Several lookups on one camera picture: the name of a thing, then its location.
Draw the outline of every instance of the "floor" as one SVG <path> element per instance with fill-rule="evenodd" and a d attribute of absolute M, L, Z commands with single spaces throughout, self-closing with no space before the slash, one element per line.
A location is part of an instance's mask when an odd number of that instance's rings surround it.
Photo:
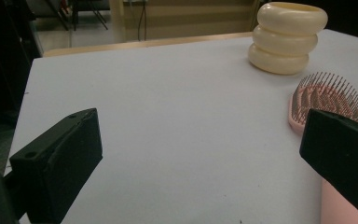
<path fill-rule="evenodd" d="M 110 11 L 101 11 L 106 19 L 106 30 L 92 12 L 79 12 L 79 22 L 74 31 L 68 23 L 66 31 L 55 18 L 36 19 L 31 25 L 35 29 L 35 38 L 39 43 L 40 51 L 51 49 L 75 48 L 111 44 L 113 39 Z M 0 122 L 0 173 L 3 174 L 7 164 L 15 128 Z"/>

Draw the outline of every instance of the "wall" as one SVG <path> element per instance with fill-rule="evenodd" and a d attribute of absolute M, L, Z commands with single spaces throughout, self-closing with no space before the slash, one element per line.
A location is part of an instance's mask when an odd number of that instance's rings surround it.
<path fill-rule="evenodd" d="M 328 15 L 326 29 L 339 31 L 348 35 L 358 36 L 358 0 L 288 0 L 288 2 L 320 7 Z"/>
<path fill-rule="evenodd" d="M 249 32 L 258 1 L 255 0 L 147 0 L 146 38 L 161 39 L 196 35 Z M 142 3 L 124 3 L 122 25 L 125 39 L 138 39 Z M 144 24 L 140 37 L 144 39 Z"/>

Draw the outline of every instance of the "black cable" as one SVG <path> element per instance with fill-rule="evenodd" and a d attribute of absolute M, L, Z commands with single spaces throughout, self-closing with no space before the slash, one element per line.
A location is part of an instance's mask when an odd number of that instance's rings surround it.
<path fill-rule="evenodd" d="M 146 22 L 147 22 L 147 17 L 146 17 L 146 0 L 144 0 L 144 10 L 145 10 L 145 28 L 144 28 L 144 40 L 146 40 L 146 30 L 147 30 L 147 26 L 146 26 Z"/>
<path fill-rule="evenodd" d="M 141 23 L 142 23 L 142 19 L 144 18 L 144 15 L 145 15 L 144 39 L 146 40 L 146 0 L 142 0 L 142 2 L 143 2 L 143 8 L 141 13 L 141 18 L 139 19 L 139 23 L 138 23 L 138 41 L 141 41 Z"/>

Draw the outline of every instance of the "cream stacked rings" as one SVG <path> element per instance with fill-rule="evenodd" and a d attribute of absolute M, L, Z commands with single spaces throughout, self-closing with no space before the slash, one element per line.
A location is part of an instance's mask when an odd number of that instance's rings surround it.
<path fill-rule="evenodd" d="M 327 14 L 318 7 L 272 2 L 260 8 L 257 21 L 249 61 L 270 73 L 292 75 L 307 66 Z"/>

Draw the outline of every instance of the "chair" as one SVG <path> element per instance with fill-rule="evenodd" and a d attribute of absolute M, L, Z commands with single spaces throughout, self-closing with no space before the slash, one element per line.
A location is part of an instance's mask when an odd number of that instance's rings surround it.
<path fill-rule="evenodd" d="M 97 17 L 107 30 L 107 26 L 105 25 L 106 20 L 103 18 L 103 15 L 101 15 L 99 10 L 109 10 L 109 8 L 109 2 L 106 0 L 73 0 L 72 24 L 74 25 L 74 30 L 76 30 L 76 25 L 78 24 L 79 11 L 92 11 L 95 17 Z"/>
<path fill-rule="evenodd" d="M 27 4 L 37 18 L 55 17 L 60 21 L 63 28 L 68 30 L 65 23 L 68 19 L 62 11 L 61 0 L 27 0 Z"/>

